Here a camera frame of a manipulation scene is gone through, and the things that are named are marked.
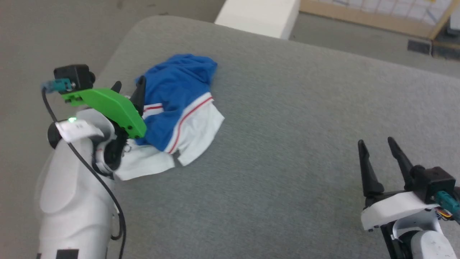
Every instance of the blue and white garment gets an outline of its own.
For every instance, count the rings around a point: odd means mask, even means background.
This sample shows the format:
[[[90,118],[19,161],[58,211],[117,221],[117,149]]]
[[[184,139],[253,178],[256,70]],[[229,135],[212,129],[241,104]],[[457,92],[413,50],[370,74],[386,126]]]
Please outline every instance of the blue and white garment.
[[[224,117],[213,104],[210,84],[217,63],[207,57],[175,55],[145,73],[144,138],[129,141],[117,175],[128,180],[198,158],[214,140]]]

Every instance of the table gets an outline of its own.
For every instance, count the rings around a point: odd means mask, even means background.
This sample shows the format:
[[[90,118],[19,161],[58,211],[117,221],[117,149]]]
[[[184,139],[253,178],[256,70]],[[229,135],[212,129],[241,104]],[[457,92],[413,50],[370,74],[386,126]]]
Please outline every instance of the table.
[[[183,168],[118,182],[125,258],[389,258],[365,232],[357,142],[386,190],[403,178],[386,138],[414,164],[460,177],[460,81],[322,47],[176,17],[125,37],[96,81],[123,83],[177,53],[218,63],[211,92],[225,120]],[[441,222],[453,247],[460,228]],[[118,252],[111,243],[110,254]]]

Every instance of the red stripe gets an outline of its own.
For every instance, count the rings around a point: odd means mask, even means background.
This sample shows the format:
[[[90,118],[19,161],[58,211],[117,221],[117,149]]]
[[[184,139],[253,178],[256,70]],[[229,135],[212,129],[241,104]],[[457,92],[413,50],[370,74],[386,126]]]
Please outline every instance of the red stripe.
[[[163,105],[147,107],[147,108],[144,109],[144,111],[153,110],[153,109],[160,109],[160,108],[163,108]]]
[[[174,148],[176,147],[177,145],[177,142],[179,141],[179,135],[180,135],[180,128],[182,126],[182,122],[184,122],[184,120],[190,115],[192,114],[192,112],[196,111],[198,108],[200,108],[203,104],[205,104],[207,101],[211,100],[213,97],[209,97],[208,99],[204,100],[202,103],[200,103],[197,107],[193,108],[193,110],[191,110],[189,113],[187,113],[187,115],[185,115],[181,120],[180,120],[180,123],[179,123],[179,127],[177,129],[177,137],[176,137],[176,141],[174,142],[174,145],[172,146],[171,150],[169,150],[168,153],[171,153]]]

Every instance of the green bracket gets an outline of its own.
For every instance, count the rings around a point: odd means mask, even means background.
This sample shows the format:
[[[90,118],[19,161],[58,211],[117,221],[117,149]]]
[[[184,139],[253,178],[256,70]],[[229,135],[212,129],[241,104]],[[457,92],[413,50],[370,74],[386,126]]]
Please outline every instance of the green bracket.
[[[109,88],[86,89],[61,96],[72,106],[86,104],[102,113],[124,128],[130,138],[141,138],[145,135],[147,126],[132,102]]]

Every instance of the gray floor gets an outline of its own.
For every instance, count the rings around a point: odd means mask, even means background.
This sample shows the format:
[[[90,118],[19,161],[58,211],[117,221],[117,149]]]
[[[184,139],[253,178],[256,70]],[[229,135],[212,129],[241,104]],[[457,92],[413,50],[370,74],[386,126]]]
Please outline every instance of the gray floor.
[[[145,17],[175,15],[212,22],[223,2],[0,1],[0,234],[8,237],[0,239],[2,258],[17,258],[24,249],[32,256],[37,246],[35,186],[24,184],[16,174],[37,178],[50,152],[45,138],[50,119],[39,97],[40,82],[52,78],[54,67],[72,63],[86,63],[97,75],[126,32]],[[460,63],[409,53],[407,37],[389,32],[300,15],[292,40],[459,77]],[[58,96],[51,104],[60,109],[60,116],[72,112]]]

